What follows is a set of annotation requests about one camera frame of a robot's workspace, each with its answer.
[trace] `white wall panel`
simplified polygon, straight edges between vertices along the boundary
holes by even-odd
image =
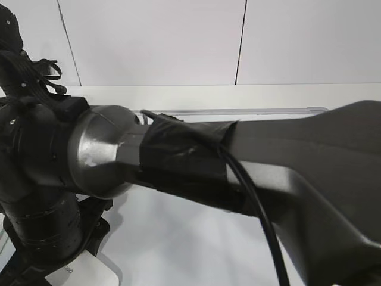
[[[238,84],[381,82],[381,1],[248,0]]]
[[[231,85],[244,0],[60,0],[84,86]]]
[[[3,0],[1,4],[16,15],[30,58],[58,60],[63,71],[61,83],[79,85],[56,0]]]

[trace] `robotic arm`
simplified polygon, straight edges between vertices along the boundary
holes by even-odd
[[[17,249],[0,285],[41,281],[84,249],[96,255],[108,231],[101,214],[129,184],[256,216],[232,170],[190,130],[245,167],[306,285],[380,283],[381,102],[298,120],[142,125],[124,107],[64,95],[22,50],[15,17],[1,5],[0,15],[10,22],[0,33],[0,204]]]

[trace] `black cable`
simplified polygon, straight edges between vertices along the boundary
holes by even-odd
[[[157,115],[148,110],[142,110],[142,114],[148,116],[151,119],[164,119],[171,121],[173,124],[179,124],[186,128],[188,128],[192,134],[196,135],[199,142],[201,142],[204,146],[217,150],[218,155],[224,162],[231,168],[232,172],[236,176],[240,185],[244,188],[246,193],[248,194],[251,203],[254,206],[254,209],[257,213],[257,216],[260,220],[264,235],[266,237],[268,246],[270,248],[271,256],[274,261],[275,270],[277,273],[278,281],[280,286],[290,286],[287,270],[285,266],[285,261],[283,260],[282,251],[280,249],[279,241],[276,237],[276,233],[271,223],[270,219],[267,216],[266,210],[264,209],[262,202],[258,196],[257,187],[252,181],[246,169],[241,165],[237,159],[227,150],[225,146],[220,143],[213,141],[207,134],[203,134],[202,132],[191,128],[189,125],[184,124],[183,122],[171,120],[164,116]]]
[[[270,219],[268,218],[266,210],[264,209],[261,200],[258,196],[257,187],[254,185],[254,182],[252,181],[246,169],[234,158],[234,156],[231,153],[228,152],[228,150],[224,146],[220,145],[219,150],[220,157],[229,165],[237,180],[239,181],[241,186],[246,190],[251,202],[254,205],[254,209],[261,222],[264,235],[270,248],[271,256],[273,257],[279,285],[289,286],[290,282],[288,280],[285,261],[283,260],[283,255],[280,249],[279,241],[276,237],[273,225]]]

